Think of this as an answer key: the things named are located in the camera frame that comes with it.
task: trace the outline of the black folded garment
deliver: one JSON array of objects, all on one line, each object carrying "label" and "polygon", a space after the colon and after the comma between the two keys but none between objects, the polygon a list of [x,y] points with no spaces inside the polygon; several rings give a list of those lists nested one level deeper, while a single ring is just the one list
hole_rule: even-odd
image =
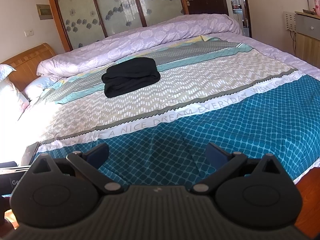
[{"label": "black folded garment", "polygon": [[153,58],[137,57],[111,66],[101,77],[107,98],[123,95],[160,80]]}]

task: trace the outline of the headboard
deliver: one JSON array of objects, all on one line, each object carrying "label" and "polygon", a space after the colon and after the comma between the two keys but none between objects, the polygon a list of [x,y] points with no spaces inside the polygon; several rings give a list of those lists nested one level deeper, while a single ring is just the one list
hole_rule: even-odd
[{"label": "headboard", "polygon": [[36,71],[39,63],[55,55],[56,53],[50,45],[43,43],[4,61],[2,64],[10,65],[16,70],[10,73],[9,79],[17,89],[23,91],[27,85],[38,78]]}]

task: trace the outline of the pink bottle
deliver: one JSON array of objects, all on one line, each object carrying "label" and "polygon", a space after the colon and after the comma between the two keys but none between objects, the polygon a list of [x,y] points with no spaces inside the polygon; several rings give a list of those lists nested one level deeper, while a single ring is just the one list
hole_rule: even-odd
[{"label": "pink bottle", "polygon": [[316,14],[320,16],[320,5],[319,0],[315,0],[315,8],[316,8]]}]

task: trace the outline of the drawer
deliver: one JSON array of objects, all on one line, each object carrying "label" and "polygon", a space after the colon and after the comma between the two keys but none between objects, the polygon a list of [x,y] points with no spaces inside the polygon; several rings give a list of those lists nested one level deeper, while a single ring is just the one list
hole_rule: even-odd
[{"label": "drawer", "polygon": [[320,20],[299,14],[295,17],[297,33],[320,40]]}]

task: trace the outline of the triangular cutout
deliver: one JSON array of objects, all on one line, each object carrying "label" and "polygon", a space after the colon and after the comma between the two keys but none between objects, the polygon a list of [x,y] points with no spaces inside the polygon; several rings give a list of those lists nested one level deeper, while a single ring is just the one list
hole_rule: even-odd
[{"label": "triangular cutout", "polygon": [[273,160],[269,160],[263,170],[264,172],[270,172],[270,173],[276,173],[280,174],[280,171],[278,170],[277,166],[275,165]]},{"label": "triangular cutout", "polygon": [[48,172],[48,171],[51,171],[49,164],[47,163],[46,159],[42,159],[36,166],[33,173],[37,174],[37,173]]}]

